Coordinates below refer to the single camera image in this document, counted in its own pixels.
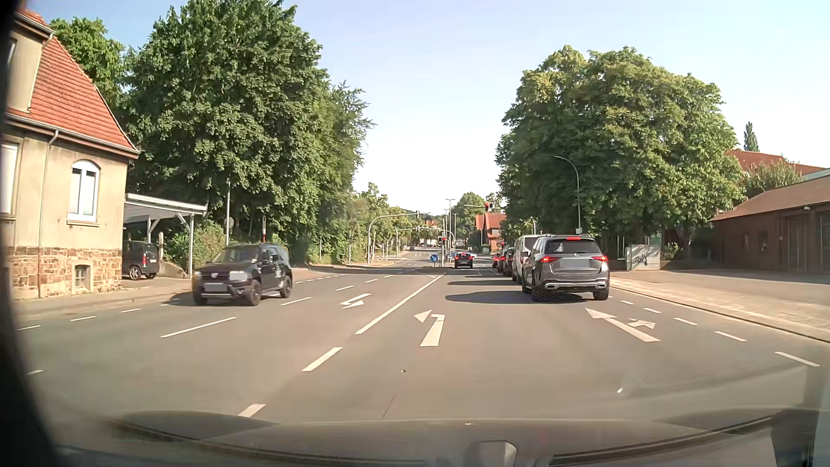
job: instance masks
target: street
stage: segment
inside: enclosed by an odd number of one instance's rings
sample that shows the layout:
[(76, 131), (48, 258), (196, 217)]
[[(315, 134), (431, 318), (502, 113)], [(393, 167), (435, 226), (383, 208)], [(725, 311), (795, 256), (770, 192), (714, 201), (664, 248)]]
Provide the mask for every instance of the street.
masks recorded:
[(828, 344), (613, 288), (531, 302), (477, 258), (329, 268), (258, 307), (188, 294), (18, 332), (61, 439), (80, 418), (664, 419), (804, 401)]

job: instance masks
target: sky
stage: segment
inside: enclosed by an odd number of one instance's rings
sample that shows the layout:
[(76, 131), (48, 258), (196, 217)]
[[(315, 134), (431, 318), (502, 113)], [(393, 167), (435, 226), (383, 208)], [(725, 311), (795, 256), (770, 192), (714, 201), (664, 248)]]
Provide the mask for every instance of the sky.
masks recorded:
[[(146, 43), (183, 0), (29, 0), (47, 21), (99, 17), (110, 37)], [(523, 70), (564, 45), (587, 53), (635, 47), (658, 66), (714, 82), (743, 142), (830, 166), (810, 138), (827, 130), (830, 2), (697, 0), (286, 0), (323, 46), (333, 81), (364, 89), (376, 126), (354, 187), (374, 182), (391, 204), (440, 214), (447, 198), (498, 189), (501, 118)]]

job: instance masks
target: car wheel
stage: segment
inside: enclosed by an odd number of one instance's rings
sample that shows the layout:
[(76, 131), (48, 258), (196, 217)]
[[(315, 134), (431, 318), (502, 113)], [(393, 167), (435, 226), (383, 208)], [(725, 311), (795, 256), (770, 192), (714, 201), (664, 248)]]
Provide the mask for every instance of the car wheel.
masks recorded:
[(249, 307), (259, 305), (262, 300), (262, 285), (256, 279), (251, 281), (251, 291), (244, 298), (245, 304)]
[(286, 276), (286, 281), (282, 283), (282, 288), (280, 289), (280, 298), (288, 298), (291, 296), (291, 287), (294, 285), (294, 281), (291, 280), (291, 276)]

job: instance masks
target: gray suv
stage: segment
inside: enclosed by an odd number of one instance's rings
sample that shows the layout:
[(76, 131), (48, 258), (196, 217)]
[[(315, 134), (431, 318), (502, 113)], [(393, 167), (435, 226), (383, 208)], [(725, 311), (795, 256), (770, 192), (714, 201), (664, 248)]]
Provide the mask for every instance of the gray suv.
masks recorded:
[(524, 267), (522, 291), (534, 301), (556, 292), (591, 292), (608, 300), (608, 258), (587, 235), (539, 237)]

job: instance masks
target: house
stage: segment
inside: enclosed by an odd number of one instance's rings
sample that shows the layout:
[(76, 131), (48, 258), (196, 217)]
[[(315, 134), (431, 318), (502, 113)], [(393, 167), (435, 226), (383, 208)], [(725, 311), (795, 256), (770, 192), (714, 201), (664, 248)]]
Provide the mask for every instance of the house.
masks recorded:
[(139, 151), (42, 17), (16, 13), (8, 52), (0, 235), (12, 295), (117, 289)]
[(764, 191), (711, 222), (727, 266), (830, 274), (830, 176)]

